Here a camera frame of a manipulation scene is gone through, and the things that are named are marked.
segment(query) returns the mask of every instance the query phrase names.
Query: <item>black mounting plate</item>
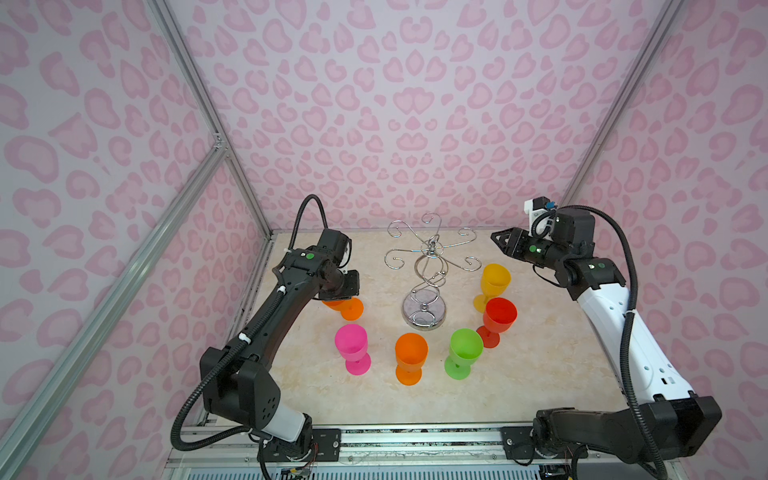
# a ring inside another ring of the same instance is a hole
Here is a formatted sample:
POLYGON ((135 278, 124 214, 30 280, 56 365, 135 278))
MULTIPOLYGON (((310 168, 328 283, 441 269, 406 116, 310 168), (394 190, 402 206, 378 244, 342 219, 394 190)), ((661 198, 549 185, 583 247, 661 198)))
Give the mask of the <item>black mounting plate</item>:
MULTIPOLYGON (((338 462, 341 448, 341 430, 312 429, 312 441, 317 444, 315 462, 338 462)), ((269 442, 264 449, 265 462, 307 462, 310 458, 292 460, 276 450, 276 443, 269 442)))
MULTIPOLYGON (((533 447, 531 447, 531 427, 501 427, 500 430, 502 432, 502 445, 504 446, 504 453, 507 456, 507 460, 527 462, 531 458, 531 450, 533 449, 533 447)), ((571 452, 575 451, 576 447, 578 447, 575 443, 570 444, 569 446, 571 447, 571 452)), ((565 459, 565 452, 564 449, 560 449, 560 452, 555 458, 565 459)), ((534 460, 545 458, 536 452, 533 452, 533 454, 534 460)), ((588 456, 589 454, 587 452, 582 452, 579 455, 579 458, 587 458, 588 456)))

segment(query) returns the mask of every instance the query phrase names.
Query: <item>round metal base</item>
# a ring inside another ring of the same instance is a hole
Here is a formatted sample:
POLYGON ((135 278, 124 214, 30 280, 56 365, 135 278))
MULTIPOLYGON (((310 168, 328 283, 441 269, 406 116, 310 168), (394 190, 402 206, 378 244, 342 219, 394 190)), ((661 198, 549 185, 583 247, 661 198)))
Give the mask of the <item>round metal base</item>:
POLYGON ((409 292, 402 301, 402 316, 417 330, 436 329, 445 321, 445 301, 432 286, 409 292))

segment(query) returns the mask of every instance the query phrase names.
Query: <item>pink wall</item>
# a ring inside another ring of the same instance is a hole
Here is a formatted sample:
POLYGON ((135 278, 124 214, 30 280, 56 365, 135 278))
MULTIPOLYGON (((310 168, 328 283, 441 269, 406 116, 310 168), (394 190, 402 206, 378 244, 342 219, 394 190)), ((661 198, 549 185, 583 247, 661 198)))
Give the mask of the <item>pink wall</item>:
POLYGON ((3 2, 0 436, 210 149, 148 13, 3 2))
POLYGON ((430 209, 509 225, 531 195, 559 198, 660 7, 170 3, 275 228, 308 193, 345 228, 430 209))
POLYGON ((220 167, 19 478, 156 478, 200 356, 227 341, 262 243, 220 167))
MULTIPOLYGON (((768 478, 767 6, 692 1, 581 189, 629 237, 648 328, 723 410, 692 480, 768 478)), ((622 258, 608 227, 597 243, 622 258)))

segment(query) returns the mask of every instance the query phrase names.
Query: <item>white robotic arm segment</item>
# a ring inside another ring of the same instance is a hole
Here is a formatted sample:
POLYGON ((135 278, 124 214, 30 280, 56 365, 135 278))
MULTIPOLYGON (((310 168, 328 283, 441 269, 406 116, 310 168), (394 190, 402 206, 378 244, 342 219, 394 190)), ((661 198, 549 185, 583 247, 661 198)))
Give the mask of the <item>white robotic arm segment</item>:
MULTIPOLYGON (((620 387, 619 345, 628 297, 629 289, 618 283, 608 283, 596 290, 586 289, 577 300, 600 340, 620 387)), ((694 390, 661 351, 639 314, 634 317, 629 362, 632 386, 639 403, 654 402, 657 395, 667 400, 687 399, 694 390)))

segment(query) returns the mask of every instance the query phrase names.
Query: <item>pink cup base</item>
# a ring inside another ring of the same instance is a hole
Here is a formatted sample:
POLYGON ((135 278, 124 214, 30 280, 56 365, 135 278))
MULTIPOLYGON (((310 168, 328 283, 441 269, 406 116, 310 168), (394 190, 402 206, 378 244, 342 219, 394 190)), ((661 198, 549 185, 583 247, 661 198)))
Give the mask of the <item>pink cup base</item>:
POLYGON ((359 376, 371 368, 371 356, 366 353, 366 356, 358 360, 357 362, 346 361, 346 371, 359 376))

